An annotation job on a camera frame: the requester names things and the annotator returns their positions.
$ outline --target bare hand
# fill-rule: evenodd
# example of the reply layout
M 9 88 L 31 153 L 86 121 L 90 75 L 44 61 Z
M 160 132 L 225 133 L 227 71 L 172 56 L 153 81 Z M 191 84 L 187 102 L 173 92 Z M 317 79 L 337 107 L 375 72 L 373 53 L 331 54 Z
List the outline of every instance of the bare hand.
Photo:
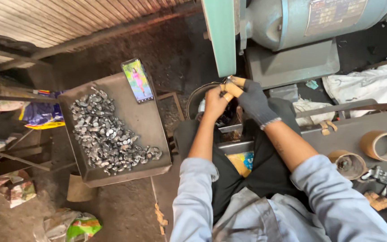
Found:
M 202 120 L 215 123 L 225 111 L 228 101 L 224 97 L 220 97 L 221 91 L 220 86 L 207 91 L 206 110 L 204 111 Z

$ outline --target glove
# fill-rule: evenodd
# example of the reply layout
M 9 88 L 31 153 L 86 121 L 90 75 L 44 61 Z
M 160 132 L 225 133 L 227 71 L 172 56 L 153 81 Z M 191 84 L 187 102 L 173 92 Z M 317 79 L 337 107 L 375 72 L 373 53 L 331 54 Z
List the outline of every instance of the glove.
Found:
M 268 99 L 259 83 L 246 80 L 244 92 L 238 97 L 240 106 L 255 120 L 261 130 L 274 122 L 282 120 L 271 108 L 268 107 Z

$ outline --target dirty floor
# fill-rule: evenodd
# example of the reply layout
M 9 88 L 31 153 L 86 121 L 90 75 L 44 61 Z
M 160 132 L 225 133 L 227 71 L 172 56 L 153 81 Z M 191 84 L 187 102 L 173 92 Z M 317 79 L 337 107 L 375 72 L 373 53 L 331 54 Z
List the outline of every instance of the dirty floor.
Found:
M 51 69 L 34 66 L 6 74 L 33 84 L 37 89 L 59 91 L 121 72 L 122 62 L 137 57 L 142 60 L 157 89 L 179 92 L 185 112 L 187 99 L 193 90 L 221 80 L 217 75 L 211 42 L 203 39 L 204 31 L 204 17 L 199 13 L 169 20 L 141 33 L 116 36 L 78 52 L 47 58 L 53 63 Z M 376 53 L 368 52 L 360 41 L 362 38 L 369 41 L 368 45 L 377 46 Z M 387 29 L 381 24 L 370 30 L 341 36 L 338 40 L 341 71 L 344 73 L 379 62 L 387 56 Z M 327 101 L 323 91 L 315 92 L 305 89 L 303 84 L 300 86 L 303 98 Z M 165 127 L 171 132 L 180 122 L 175 103 L 168 98 L 159 106 Z M 52 134 L 54 165 L 58 167 L 74 162 L 65 128 L 52 129 Z M 44 216 L 51 215 L 60 207 L 89 212 L 99 218 L 103 229 L 91 239 L 92 242 L 164 240 L 154 213 L 155 199 L 150 178 L 100 187 L 94 200 L 71 203 L 66 201 L 70 170 L 51 175 L 34 169 L 28 171 L 40 176 L 35 181 L 38 196 L 13 209 L 0 196 L 0 241 L 35 241 L 34 226 L 39 226 Z

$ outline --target pile of metal parts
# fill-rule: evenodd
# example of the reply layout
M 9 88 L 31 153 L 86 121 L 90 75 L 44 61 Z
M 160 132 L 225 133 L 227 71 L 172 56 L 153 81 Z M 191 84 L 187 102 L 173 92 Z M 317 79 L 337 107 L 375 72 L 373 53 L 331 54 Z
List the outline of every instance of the pile of metal parts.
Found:
M 76 100 L 70 107 L 76 140 L 88 156 L 89 166 L 103 168 L 109 176 L 125 169 L 132 170 L 138 163 L 159 160 L 162 151 L 157 147 L 135 145 L 140 136 L 124 129 L 114 115 L 114 100 L 102 90 Z

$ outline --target woman in pink dress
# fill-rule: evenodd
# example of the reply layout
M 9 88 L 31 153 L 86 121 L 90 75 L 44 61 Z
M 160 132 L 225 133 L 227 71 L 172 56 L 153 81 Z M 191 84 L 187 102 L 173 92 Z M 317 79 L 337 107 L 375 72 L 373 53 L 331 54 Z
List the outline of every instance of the woman in pink dress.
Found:
M 146 96 L 146 94 L 144 93 L 144 88 L 143 88 L 143 80 L 140 78 L 140 75 L 138 74 L 138 72 L 135 68 L 132 68 L 132 78 L 134 78 L 135 82 L 137 83 L 137 86 L 143 92 L 143 95 Z

